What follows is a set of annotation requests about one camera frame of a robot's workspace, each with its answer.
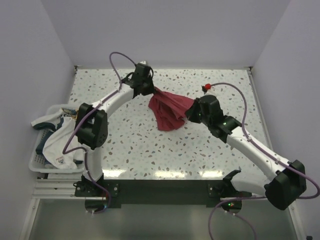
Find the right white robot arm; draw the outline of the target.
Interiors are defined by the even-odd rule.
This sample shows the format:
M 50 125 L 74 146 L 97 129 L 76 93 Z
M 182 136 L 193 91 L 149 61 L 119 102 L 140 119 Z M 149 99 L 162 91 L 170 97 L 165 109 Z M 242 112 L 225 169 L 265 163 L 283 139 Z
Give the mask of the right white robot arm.
M 196 98 L 185 115 L 190 122 L 204 124 L 214 137 L 240 151 L 264 173 L 270 182 L 264 185 L 262 195 L 277 209 L 285 210 L 306 191 L 305 166 L 274 153 L 245 133 L 242 123 L 223 113 L 214 95 Z

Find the red tank top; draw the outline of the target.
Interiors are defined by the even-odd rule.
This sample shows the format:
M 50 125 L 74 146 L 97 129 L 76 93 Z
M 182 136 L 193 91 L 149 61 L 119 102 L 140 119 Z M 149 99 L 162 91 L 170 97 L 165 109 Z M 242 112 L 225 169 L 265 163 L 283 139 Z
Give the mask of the red tank top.
M 157 129 L 169 132 L 177 130 L 185 124 L 186 111 L 193 103 L 194 100 L 189 97 L 156 88 L 148 107 L 154 113 Z

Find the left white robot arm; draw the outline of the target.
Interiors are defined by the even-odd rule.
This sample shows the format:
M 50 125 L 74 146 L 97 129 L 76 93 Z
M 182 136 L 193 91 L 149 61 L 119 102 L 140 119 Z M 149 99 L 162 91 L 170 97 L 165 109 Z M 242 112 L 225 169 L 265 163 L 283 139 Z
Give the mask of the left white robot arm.
M 134 72 L 120 80 L 119 89 L 94 103 L 80 105 L 75 135 L 78 142 L 88 148 L 83 176 L 89 180 L 85 189 L 92 196 L 99 196 L 104 190 L 104 184 L 99 181 L 103 176 L 100 147 L 108 137 L 108 118 L 138 95 L 153 94 L 155 92 L 153 75 L 154 71 L 146 61 L 139 62 L 135 65 Z

